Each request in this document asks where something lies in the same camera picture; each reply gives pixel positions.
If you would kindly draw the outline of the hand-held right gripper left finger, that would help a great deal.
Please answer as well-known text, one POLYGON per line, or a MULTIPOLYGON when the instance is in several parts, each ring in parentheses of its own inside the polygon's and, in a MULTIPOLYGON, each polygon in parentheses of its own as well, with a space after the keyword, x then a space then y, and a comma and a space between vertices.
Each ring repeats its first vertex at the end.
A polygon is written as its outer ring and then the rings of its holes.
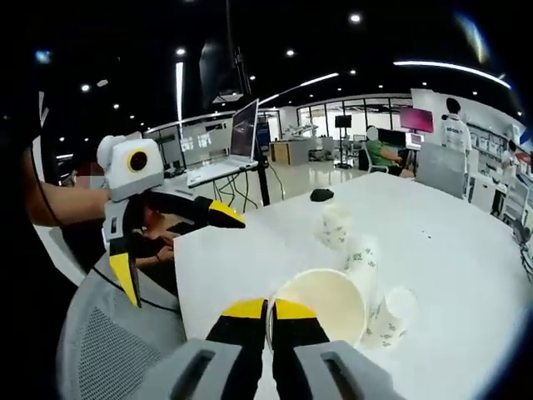
POLYGON ((207 337, 191 338, 151 367, 140 399, 252 399, 262 375, 268 301, 224 310, 207 337))

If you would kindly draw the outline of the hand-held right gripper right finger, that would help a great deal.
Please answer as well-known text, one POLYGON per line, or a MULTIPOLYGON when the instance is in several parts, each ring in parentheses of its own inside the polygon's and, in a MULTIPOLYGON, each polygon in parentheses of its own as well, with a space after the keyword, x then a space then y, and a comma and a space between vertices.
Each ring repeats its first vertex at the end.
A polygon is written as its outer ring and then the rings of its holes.
POLYGON ((272 307, 272 373, 281 399, 400 399, 391 375, 345 341, 330 341, 308 307, 272 307))

